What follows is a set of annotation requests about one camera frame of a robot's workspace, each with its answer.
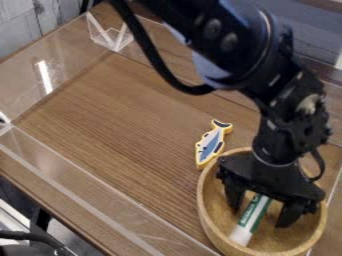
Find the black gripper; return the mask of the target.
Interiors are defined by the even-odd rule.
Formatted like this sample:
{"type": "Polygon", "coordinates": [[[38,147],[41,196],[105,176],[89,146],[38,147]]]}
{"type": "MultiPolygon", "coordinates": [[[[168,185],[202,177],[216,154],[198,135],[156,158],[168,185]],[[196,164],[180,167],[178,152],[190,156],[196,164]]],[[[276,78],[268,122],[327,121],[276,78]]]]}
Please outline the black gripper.
{"type": "Polygon", "coordinates": [[[325,161],[317,150],[310,152],[320,167],[317,176],[308,176],[298,161],[289,165],[265,163],[250,150],[218,158],[217,178],[225,186],[229,206],[237,212],[245,194],[253,191],[284,203],[277,228],[289,228],[304,214],[316,213],[325,192],[316,182],[325,173],[325,161]]]}

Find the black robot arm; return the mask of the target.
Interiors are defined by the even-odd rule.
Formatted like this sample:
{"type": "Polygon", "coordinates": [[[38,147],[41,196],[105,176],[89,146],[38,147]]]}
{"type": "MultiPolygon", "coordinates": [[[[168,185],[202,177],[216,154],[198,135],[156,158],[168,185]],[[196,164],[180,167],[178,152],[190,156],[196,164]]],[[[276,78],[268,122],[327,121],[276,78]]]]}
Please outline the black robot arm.
{"type": "Polygon", "coordinates": [[[282,202],[277,225],[317,211],[325,192],[300,159],[317,156],[332,135],[324,83],[294,55],[292,29],[252,0],[138,0],[193,51],[204,82],[186,86],[170,72],[127,0],[109,0],[133,31],[153,67],[190,95],[236,90],[261,111],[252,149],[218,159],[228,202],[240,207],[248,191],[282,202]]]}

